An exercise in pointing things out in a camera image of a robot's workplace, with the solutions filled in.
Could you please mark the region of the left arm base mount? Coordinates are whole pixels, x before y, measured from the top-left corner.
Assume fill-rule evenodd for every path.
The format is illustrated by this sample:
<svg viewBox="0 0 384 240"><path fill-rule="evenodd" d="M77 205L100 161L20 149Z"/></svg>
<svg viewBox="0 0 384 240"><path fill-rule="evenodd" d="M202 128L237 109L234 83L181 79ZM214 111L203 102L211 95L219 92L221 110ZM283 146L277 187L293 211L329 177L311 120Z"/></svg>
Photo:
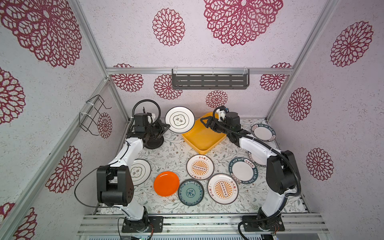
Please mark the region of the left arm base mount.
<svg viewBox="0 0 384 240"><path fill-rule="evenodd" d="M124 219L122 233L139 234L139 233L161 233L163 231L164 217L144 217L139 221L131 221Z"/></svg>

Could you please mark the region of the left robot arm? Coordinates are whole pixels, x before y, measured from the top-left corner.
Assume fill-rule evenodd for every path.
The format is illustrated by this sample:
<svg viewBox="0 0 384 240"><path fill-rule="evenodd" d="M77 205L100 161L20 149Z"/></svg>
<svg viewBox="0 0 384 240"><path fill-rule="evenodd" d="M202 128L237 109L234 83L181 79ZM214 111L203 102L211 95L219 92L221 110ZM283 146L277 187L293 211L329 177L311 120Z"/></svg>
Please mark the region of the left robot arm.
<svg viewBox="0 0 384 240"><path fill-rule="evenodd" d="M130 221L141 221L148 214L146 208L134 199L131 167L151 142L163 143L163 135L170 127L154 114L134 116L120 152L108 165L97 169L97 199L100 204L118 208Z"/></svg>

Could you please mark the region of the white plate clover emblem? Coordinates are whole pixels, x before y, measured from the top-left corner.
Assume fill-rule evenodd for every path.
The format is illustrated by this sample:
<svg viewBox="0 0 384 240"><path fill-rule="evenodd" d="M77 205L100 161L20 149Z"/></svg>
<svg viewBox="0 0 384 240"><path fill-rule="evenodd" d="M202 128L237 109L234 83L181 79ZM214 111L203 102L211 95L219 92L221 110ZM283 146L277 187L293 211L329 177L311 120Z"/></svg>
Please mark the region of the white plate clover emblem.
<svg viewBox="0 0 384 240"><path fill-rule="evenodd" d="M194 127L195 115L190 109L178 106L167 112L165 122L170 125L170 131L177 134L184 134Z"/></svg>

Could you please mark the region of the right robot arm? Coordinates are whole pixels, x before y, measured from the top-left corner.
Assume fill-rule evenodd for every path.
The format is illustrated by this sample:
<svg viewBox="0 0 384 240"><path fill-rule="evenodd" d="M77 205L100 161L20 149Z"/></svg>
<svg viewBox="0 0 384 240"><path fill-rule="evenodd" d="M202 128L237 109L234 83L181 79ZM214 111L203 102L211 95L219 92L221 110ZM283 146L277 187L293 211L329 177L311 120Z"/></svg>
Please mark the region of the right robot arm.
<svg viewBox="0 0 384 240"><path fill-rule="evenodd" d="M231 143L250 152L266 165L269 191L259 213L262 219L278 216L288 198L301 195L301 177L292 152L275 149L256 139L242 128L239 115L224 106L216 108L211 116L201 118L200 122L207 129L225 134Z"/></svg>

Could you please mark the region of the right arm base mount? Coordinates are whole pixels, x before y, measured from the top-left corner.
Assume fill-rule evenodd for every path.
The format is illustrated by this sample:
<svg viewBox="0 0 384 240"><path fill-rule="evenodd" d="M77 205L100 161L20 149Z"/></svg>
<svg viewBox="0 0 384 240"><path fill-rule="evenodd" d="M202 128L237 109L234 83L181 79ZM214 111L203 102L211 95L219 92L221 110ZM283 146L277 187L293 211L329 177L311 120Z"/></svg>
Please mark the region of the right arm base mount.
<svg viewBox="0 0 384 240"><path fill-rule="evenodd" d="M286 230L281 215L257 223L255 220L258 220L257 216L242 217L246 232L283 232Z"/></svg>

